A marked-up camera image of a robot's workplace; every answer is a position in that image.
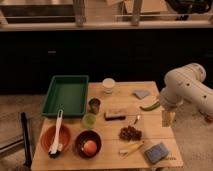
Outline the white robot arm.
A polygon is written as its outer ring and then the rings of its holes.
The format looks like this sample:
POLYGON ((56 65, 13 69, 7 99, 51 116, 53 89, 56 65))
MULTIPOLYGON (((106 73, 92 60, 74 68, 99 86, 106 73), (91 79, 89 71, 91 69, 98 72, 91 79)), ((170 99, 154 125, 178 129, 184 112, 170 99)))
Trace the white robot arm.
POLYGON ((173 110, 184 100, 195 104, 207 122, 213 122, 213 89, 203 84, 204 67, 198 63, 170 70, 164 77, 165 87, 159 93, 159 103, 164 108, 162 126, 170 127, 174 120, 173 110))

